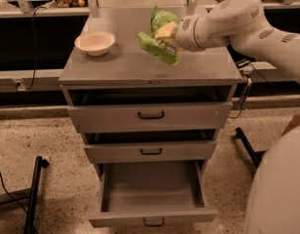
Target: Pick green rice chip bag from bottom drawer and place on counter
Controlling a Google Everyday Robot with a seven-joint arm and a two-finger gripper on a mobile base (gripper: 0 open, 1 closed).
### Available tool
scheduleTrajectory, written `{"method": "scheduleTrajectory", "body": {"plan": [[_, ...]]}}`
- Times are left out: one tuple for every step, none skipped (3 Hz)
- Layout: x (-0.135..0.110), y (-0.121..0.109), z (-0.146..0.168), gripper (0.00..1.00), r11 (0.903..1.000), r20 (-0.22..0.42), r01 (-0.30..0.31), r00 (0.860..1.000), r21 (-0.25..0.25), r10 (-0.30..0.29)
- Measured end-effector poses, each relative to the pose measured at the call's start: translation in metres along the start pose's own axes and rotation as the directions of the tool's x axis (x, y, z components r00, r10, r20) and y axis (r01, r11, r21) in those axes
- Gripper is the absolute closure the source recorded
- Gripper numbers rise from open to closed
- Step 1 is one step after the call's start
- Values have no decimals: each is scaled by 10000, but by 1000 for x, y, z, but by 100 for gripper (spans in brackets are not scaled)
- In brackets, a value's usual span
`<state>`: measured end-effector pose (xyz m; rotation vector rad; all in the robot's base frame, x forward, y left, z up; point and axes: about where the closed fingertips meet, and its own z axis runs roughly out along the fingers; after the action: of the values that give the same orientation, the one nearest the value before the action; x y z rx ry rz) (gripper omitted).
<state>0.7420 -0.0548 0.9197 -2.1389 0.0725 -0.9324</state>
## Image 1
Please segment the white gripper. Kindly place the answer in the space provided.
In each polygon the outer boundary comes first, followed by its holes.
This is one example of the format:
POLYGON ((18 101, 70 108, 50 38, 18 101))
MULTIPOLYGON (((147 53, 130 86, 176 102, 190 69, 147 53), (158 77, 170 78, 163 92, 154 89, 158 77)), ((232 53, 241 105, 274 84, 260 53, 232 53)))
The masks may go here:
POLYGON ((195 28, 201 15, 185 17, 177 25, 174 21, 160 27, 155 34, 156 39, 173 39, 185 51, 199 52, 202 48, 197 44, 195 28))

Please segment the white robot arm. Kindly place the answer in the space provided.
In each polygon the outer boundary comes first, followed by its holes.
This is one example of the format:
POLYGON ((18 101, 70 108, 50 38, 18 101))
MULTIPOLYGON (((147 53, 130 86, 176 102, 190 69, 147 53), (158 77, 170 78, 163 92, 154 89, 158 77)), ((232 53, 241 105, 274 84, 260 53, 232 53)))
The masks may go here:
MULTIPOLYGON (((225 0, 210 12, 160 27, 155 37, 173 39, 189 52, 230 45, 300 84, 300 34, 272 27, 261 0, 225 0)), ((263 155, 247 200, 244 234, 300 234, 300 125, 263 155)))

